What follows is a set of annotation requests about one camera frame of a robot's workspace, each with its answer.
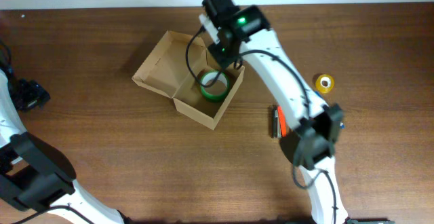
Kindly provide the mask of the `brown cardboard box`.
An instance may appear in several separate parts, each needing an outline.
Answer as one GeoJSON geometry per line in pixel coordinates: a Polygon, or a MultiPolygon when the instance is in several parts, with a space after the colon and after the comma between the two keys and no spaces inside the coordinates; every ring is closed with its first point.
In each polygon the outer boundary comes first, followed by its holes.
{"type": "Polygon", "coordinates": [[[186,46],[191,38],[166,31],[132,80],[140,87],[171,98],[178,112],[213,130],[238,91],[245,68],[226,68],[222,76],[228,78],[229,91],[224,99],[214,102],[206,98],[186,65],[186,46]]]}

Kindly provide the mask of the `small yellow tape roll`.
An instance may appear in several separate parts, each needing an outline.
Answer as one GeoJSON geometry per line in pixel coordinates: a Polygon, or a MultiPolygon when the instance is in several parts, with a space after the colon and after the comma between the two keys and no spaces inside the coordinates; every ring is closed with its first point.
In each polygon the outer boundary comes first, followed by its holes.
{"type": "Polygon", "coordinates": [[[315,81],[316,89],[322,94],[327,94],[331,92],[334,88],[334,84],[334,78],[328,74],[320,75],[315,81]]]}

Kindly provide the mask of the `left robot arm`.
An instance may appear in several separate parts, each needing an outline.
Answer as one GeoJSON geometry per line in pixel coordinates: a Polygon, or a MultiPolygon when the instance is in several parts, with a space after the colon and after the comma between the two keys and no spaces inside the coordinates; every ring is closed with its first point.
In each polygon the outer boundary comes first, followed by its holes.
{"type": "Polygon", "coordinates": [[[36,81],[17,79],[12,54],[1,44],[1,199],[19,211],[23,223],[54,214],[70,223],[131,223],[86,191],[73,165],[55,147],[31,134],[19,113],[42,107],[49,93],[36,81]]]}

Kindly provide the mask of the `orange black stapler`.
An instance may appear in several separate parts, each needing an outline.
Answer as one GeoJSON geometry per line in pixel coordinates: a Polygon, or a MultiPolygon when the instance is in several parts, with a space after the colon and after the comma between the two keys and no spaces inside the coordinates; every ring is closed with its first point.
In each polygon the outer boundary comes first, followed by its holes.
{"type": "Polygon", "coordinates": [[[283,114],[283,109],[280,106],[273,105],[272,111],[272,137],[283,138],[287,135],[288,129],[283,114]]]}

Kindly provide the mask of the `green tape roll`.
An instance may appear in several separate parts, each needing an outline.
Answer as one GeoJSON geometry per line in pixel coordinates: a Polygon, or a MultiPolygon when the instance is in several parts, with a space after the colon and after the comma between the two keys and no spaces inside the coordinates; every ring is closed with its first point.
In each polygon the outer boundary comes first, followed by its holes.
{"type": "Polygon", "coordinates": [[[202,96],[212,102],[220,102],[226,98],[230,90],[230,80],[224,73],[208,71],[201,77],[200,90],[202,96]]]}

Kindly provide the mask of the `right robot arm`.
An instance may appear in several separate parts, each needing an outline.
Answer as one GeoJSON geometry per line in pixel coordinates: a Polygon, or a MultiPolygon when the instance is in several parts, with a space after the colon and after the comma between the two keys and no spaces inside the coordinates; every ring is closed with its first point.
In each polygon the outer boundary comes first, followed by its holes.
{"type": "Polygon", "coordinates": [[[223,69],[248,63],[283,111],[290,132],[279,140],[292,164],[295,185],[307,190],[315,223],[346,223],[335,176],[335,144],[344,113],[310,88],[283,50],[258,6],[240,8],[232,0],[203,0],[202,29],[213,43],[208,51],[223,69]]]}

